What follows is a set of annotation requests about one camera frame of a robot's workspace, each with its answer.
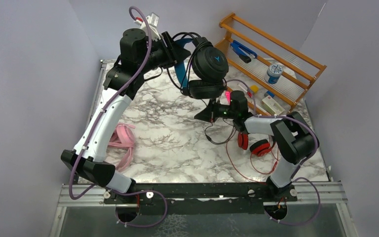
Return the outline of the black blue headphones with cable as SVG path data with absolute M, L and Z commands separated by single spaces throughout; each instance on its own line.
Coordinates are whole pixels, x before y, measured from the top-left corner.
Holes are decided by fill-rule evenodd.
M 172 37 L 173 41 L 191 40 L 185 49 L 191 52 L 188 63 L 175 65 L 175 73 L 183 95 L 193 99 L 220 101 L 227 89 L 225 76 L 229 66 L 224 54 L 205 37 L 194 32 L 182 32 Z

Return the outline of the pink headphones with cable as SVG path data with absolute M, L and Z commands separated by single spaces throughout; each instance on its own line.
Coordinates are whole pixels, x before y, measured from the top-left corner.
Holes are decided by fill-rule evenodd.
M 124 157 L 116 165 L 117 171 L 123 171 L 133 160 L 136 145 L 133 133 L 133 129 L 135 128 L 134 125 L 119 122 L 109 140 L 109 147 L 127 150 Z

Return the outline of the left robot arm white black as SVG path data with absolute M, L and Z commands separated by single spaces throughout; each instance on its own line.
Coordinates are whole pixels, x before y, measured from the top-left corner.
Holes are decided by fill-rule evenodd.
M 104 84 L 105 88 L 117 92 L 95 110 L 74 148 L 63 150 L 61 154 L 62 162 L 71 171 L 70 182 L 77 175 L 95 185 L 116 190 L 122 202 L 128 203 L 135 198 L 135 181 L 105 161 L 109 140 L 122 114 L 144 84 L 144 75 L 156 68 L 167 69 L 183 63 L 191 55 L 184 45 L 191 41 L 190 38 L 172 39 L 167 32 L 154 40 L 137 28 L 123 33 L 119 42 L 120 55 L 107 72 Z

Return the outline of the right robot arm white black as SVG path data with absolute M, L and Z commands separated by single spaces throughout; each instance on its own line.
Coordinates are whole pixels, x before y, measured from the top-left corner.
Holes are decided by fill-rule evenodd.
M 300 166 L 316 153 L 320 145 L 317 136 L 299 113 L 255 116 L 248 110 L 248 100 L 239 90 L 230 93 L 229 105 L 211 99 L 194 118 L 205 122 L 215 122 L 218 118 L 231 119 L 241 134 L 238 139 L 241 148 L 249 134 L 271 136 L 282 155 L 266 180 L 265 195 L 272 201 L 284 196 Z

